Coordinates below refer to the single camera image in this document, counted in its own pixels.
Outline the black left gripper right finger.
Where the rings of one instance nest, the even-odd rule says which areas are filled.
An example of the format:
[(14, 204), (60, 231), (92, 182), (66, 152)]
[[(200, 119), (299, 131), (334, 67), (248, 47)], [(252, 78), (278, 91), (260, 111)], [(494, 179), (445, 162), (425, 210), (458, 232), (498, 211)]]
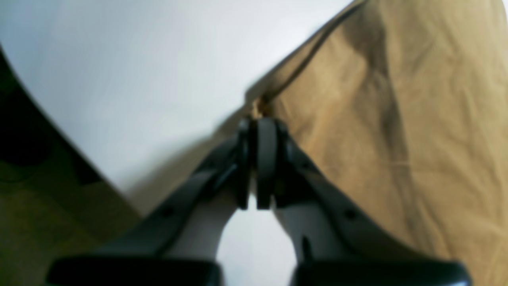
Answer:
[(257, 207), (274, 203), (297, 255), (292, 286), (471, 286), (463, 264), (431, 258), (379, 227), (334, 186), (285, 125), (256, 122)]

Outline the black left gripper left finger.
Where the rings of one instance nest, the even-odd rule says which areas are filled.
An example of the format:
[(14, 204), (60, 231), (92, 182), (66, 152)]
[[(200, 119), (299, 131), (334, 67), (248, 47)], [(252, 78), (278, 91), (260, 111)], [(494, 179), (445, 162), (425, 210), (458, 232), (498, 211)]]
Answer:
[(56, 260), (48, 286), (222, 286), (223, 229), (248, 205), (250, 121), (208, 154), (132, 230), (87, 255)]

